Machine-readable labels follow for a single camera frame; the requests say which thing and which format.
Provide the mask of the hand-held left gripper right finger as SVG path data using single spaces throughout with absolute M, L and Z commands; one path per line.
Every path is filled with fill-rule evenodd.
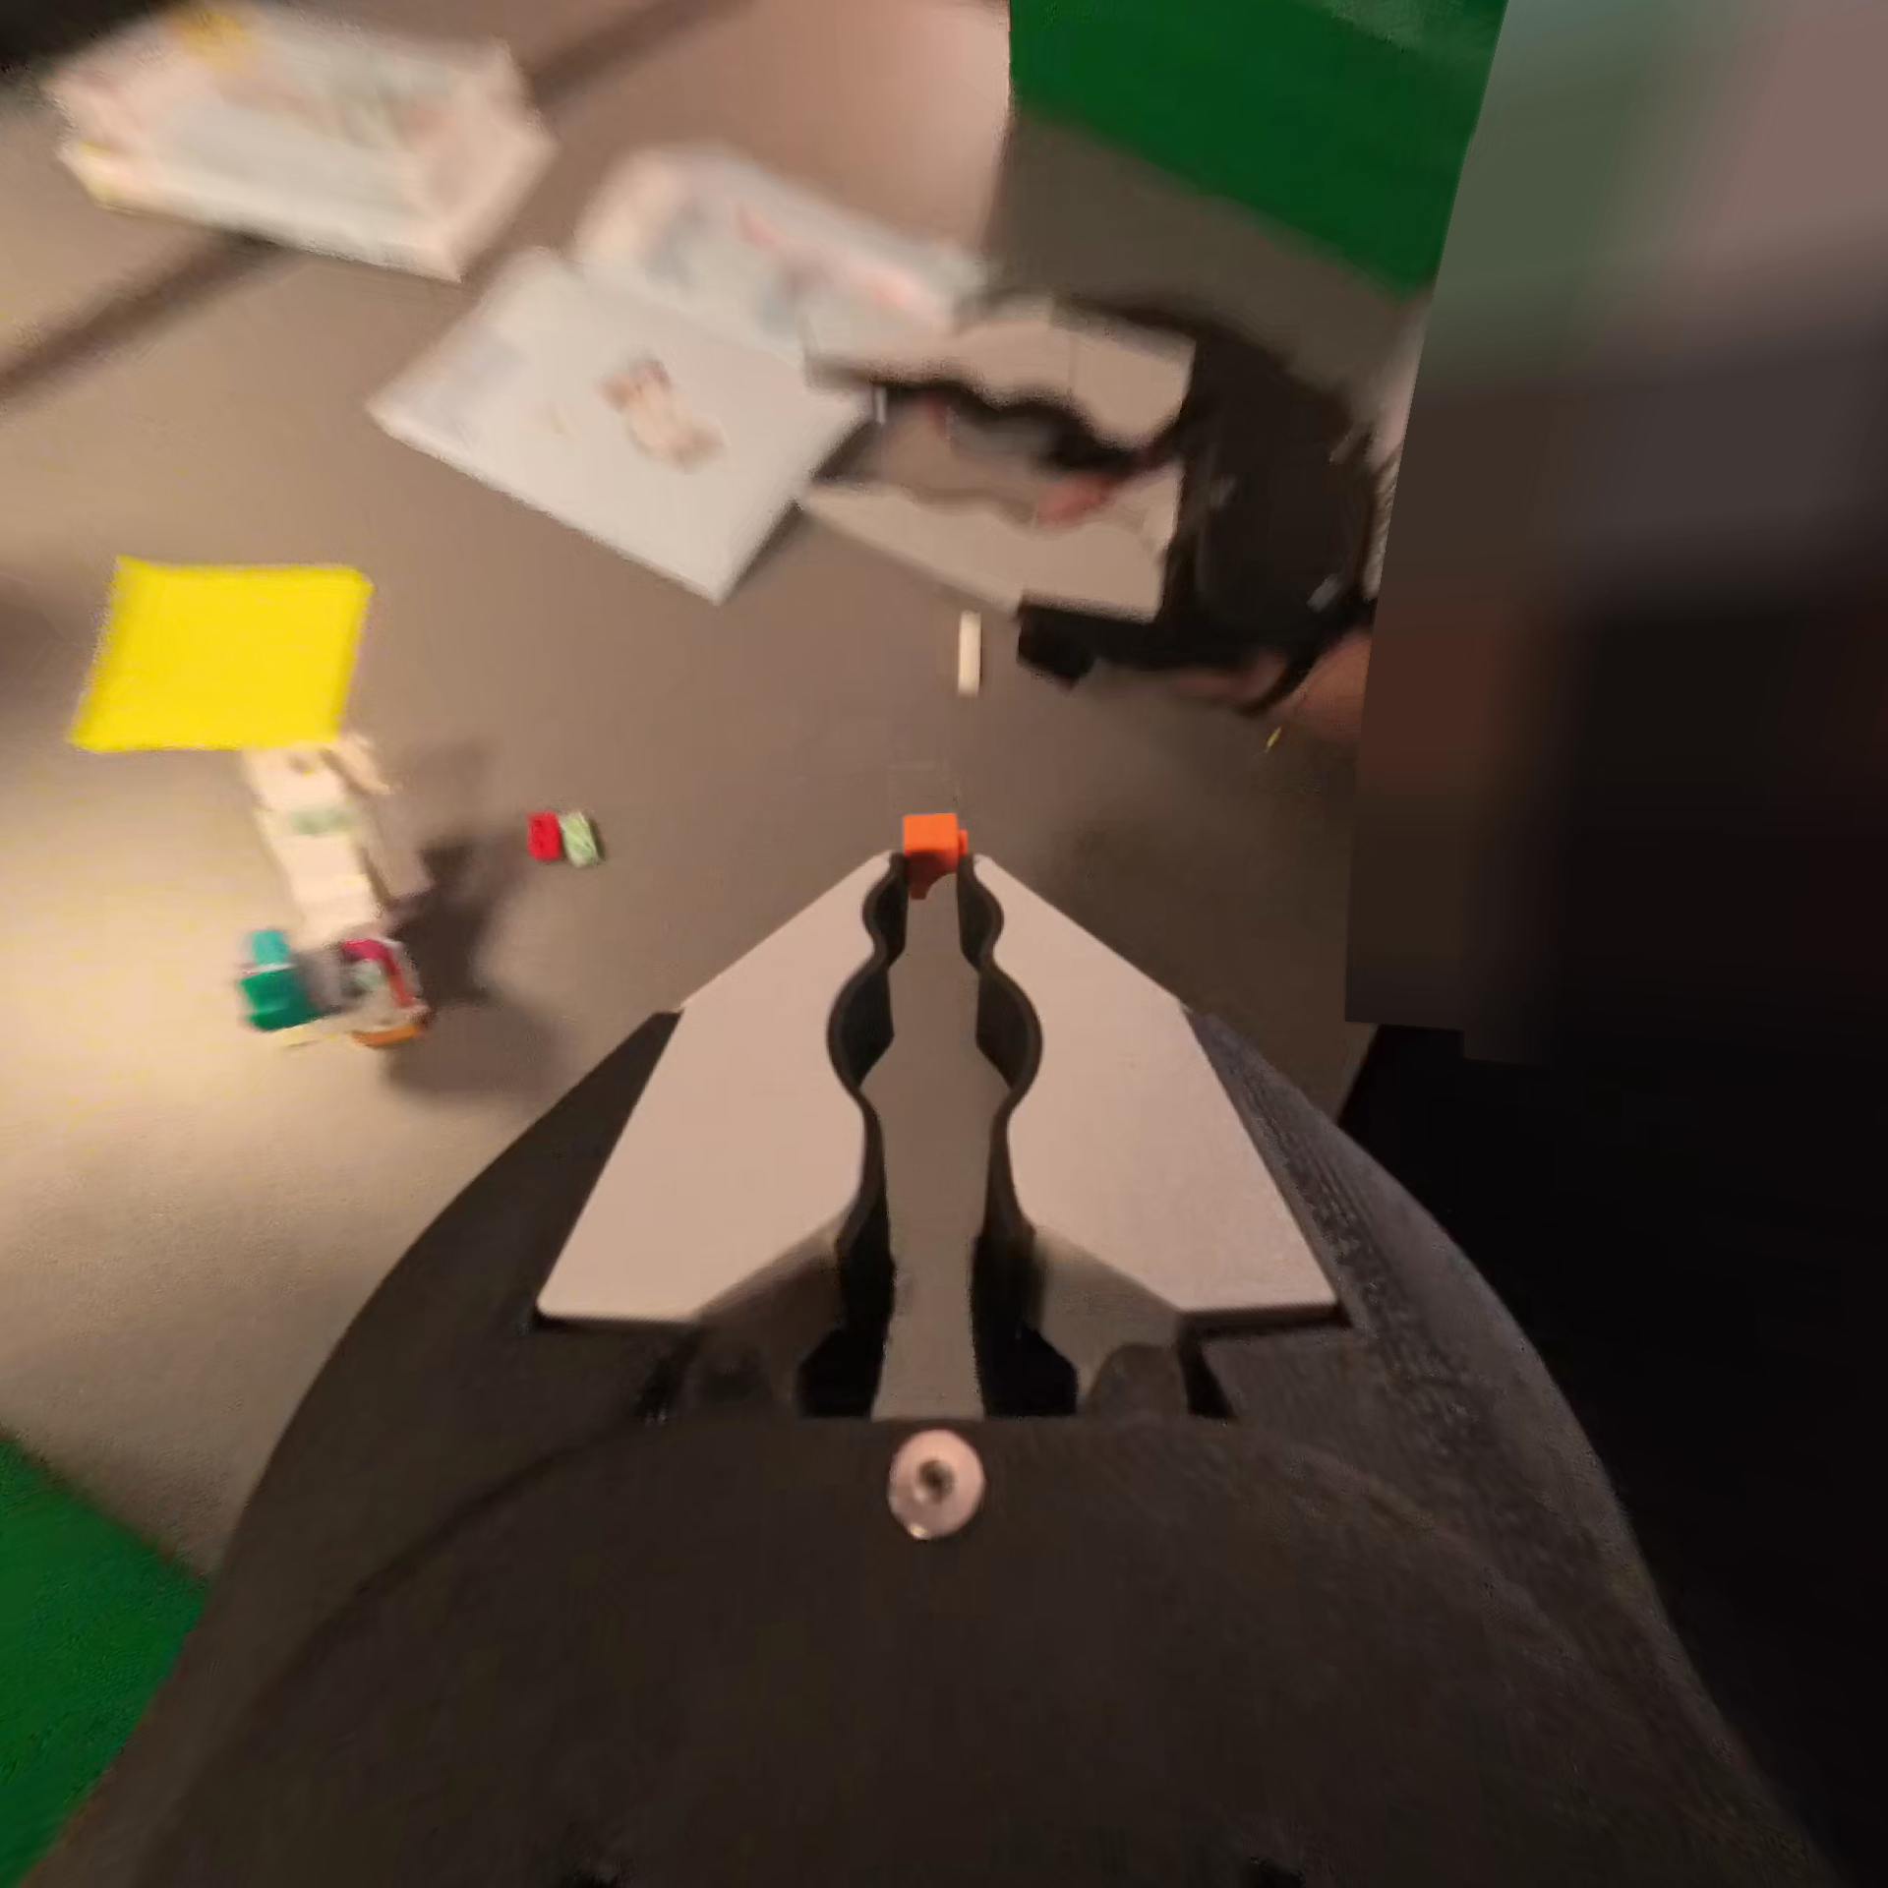
M 1326 1324 L 1334 1284 L 1192 1012 L 990 858 L 957 866 L 1008 1092 L 990 1241 L 1026 1330 Z

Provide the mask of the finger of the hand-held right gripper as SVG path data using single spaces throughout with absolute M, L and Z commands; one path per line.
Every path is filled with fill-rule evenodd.
M 1052 300 L 1008 300 L 938 333 L 809 354 L 809 380 L 998 418 L 1077 442 L 1150 445 L 1192 389 L 1194 342 Z
M 890 424 L 860 462 L 812 482 L 801 513 L 993 610 L 1042 604 L 1150 622 L 1181 473 L 1109 476 L 1065 509 L 1056 493 L 1081 482 L 1001 437 Z

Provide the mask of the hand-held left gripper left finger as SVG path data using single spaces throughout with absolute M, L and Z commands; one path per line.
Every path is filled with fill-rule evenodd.
M 685 997 L 540 1289 L 545 1320 L 704 1329 L 832 1284 L 868 1169 L 832 1020 L 874 958 L 868 906 L 884 886 L 898 886 L 890 856 Z

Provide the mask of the white lego animal model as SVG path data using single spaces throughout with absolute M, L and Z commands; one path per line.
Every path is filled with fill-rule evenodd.
M 402 926 L 432 876 L 360 734 L 238 754 L 292 917 L 245 937 L 236 989 L 245 1025 L 284 1046 L 416 1042 L 432 1025 Z

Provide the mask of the open lego instruction booklet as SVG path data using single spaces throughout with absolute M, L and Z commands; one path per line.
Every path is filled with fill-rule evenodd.
M 716 148 L 628 154 L 370 402 L 393 441 L 720 604 L 874 397 L 824 354 L 946 330 L 986 265 Z

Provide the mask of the green plastic bin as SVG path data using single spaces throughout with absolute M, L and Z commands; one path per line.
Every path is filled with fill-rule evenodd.
M 1020 106 L 1430 288 L 1505 4 L 1010 4 Z

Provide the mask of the yellow sticky note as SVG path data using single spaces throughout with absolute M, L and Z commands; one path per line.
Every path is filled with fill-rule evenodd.
M 82 752 L 330 744 L 370 601 L 370 578 L 342 565 L 118 558 L 66 738 Z

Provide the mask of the stack of paper booklets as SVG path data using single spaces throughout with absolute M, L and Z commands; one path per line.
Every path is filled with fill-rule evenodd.
M 498 41 L 192 4 L 64 58 L 58 160 L 105 208 L 458 281 L 554 160 Z

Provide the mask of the green plastic container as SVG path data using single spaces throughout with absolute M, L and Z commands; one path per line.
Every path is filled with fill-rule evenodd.
M 2 1884 L 57 1845 L 172 1676 L 205 1585 L 2 1438 Z

